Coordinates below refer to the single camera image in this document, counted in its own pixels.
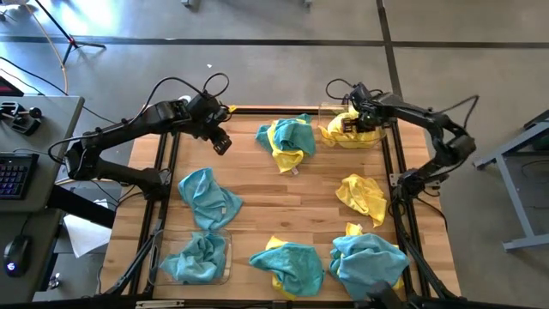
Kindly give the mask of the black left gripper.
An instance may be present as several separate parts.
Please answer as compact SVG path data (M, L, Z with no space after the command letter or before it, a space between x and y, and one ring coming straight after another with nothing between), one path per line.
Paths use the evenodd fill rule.
M191 121L187 133L193 136L210 136L213 149L224 154L232 145L226 133L220 133L220 123L229 118L228 108L209 94L196 95L186 104Z

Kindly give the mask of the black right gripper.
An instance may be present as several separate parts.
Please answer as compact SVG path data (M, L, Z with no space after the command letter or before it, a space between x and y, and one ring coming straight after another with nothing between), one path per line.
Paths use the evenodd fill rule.
M366 133L368 124L382 124L383 119L378 114L376 98L381 96L383 91L380 89L369 90L364 83L352 85L350 99L354 110L358 116L353 118L343 118L341 128L344 133Z

